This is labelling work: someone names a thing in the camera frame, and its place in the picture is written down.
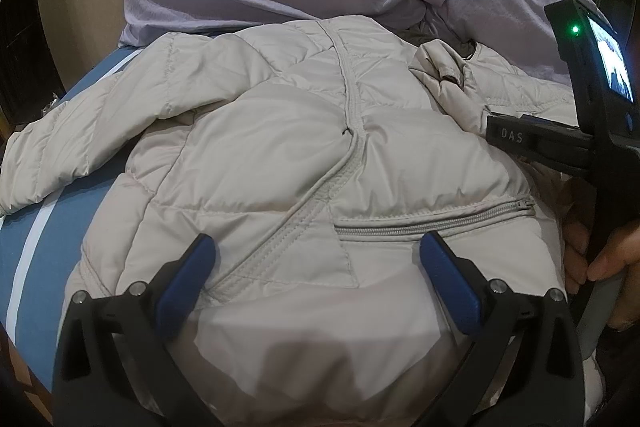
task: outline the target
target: human hand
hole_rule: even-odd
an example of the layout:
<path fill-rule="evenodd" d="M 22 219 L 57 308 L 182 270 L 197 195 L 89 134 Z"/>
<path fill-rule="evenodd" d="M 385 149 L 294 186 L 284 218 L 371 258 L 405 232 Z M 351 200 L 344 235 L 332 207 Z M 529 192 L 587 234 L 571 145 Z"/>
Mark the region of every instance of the human hand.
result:
<path fill-rule="evenodd" d="M 562 233 L 566 290 L 575 294 L 587 279 L 607 279 L 628 266 L 625 282 L 607 325 L 624 330 L 640 319 L 640 220 L 614 230 L 607 244 L 590 265 L 584 258 L 590 231 L 577 217 L 575 209 L 564 219 Z"/>

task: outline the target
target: jacket sleeve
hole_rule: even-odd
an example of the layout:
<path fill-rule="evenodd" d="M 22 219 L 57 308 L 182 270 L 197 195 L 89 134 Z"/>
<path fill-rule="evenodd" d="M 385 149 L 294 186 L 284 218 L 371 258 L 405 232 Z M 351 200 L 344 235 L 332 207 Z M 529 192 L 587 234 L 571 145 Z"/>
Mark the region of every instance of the jacket sleeve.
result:
<path fill-rule="evenodd" d="M 11 136 L 0 173 L 0 215 L 87 176 L 156 119 L 230 102 L 273 74 L 237 35 L 165 35 L 123 73 Z"/>
<path fill-rule="evenodd" d="M 410 70 L 468 133 L 484 136 L 492 112 L 577 125 L 571 88 L 530 77 L 482 44 L 471 60 L 464 60 L 440 40 L 427 42 L 416 52 Z"/>

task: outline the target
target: blue gripper pad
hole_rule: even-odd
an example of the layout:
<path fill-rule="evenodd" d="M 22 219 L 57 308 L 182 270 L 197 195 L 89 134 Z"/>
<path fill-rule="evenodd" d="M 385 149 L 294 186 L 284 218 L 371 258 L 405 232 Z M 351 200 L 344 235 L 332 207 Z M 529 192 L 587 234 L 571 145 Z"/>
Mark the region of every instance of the blue gripper pad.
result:
<path fill-rule="evenodd" d="M 156 334 L 163 341 L 177 337 L 215 264 L 216 244 L 201 233 L 184 253 L 173 279 L 156 302 Z"/>
<path fill-rule="evenodd" d="M 420 262 L 458 330 L 465 335 L 478 333 L 482 328 L 482 281 L 486 279 L 476 265 L 456 257 L 437 232 L 422 237 Z"/>

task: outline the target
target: device screen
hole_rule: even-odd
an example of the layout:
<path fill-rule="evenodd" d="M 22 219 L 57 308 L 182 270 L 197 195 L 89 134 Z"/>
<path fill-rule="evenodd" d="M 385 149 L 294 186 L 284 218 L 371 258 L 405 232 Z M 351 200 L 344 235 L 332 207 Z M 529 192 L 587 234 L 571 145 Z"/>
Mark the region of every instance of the device screen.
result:
<path fill-rule="evenodd" d="M 629 82 L 629 74 L 626 72 L 625 61 L 622 58 L 622 51 L 618 42 L 603 27 L 589 18 L 593 35 L 598 43 L 600 57 L 607 72 L 607 83 L 609 89 L 622 95 L 629 102 L 634 101 Z"/>

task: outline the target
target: blue bedsheet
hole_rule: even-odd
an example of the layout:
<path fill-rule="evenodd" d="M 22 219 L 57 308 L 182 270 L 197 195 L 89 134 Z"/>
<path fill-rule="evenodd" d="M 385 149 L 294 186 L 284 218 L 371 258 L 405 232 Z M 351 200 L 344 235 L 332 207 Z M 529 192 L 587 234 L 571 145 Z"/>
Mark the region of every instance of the blue bedsheet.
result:
<path fill-rule="evenodd" d="M 124 69 L 137 54 L 131 47 L 114 51 L 63 100 Z M 61 193 L 0 222 L 0 321 L 31 371 L 49 390 L 66 279 L 80 258 L 80 245 L 95 211 L 124 171 L 132 146 Z"/>

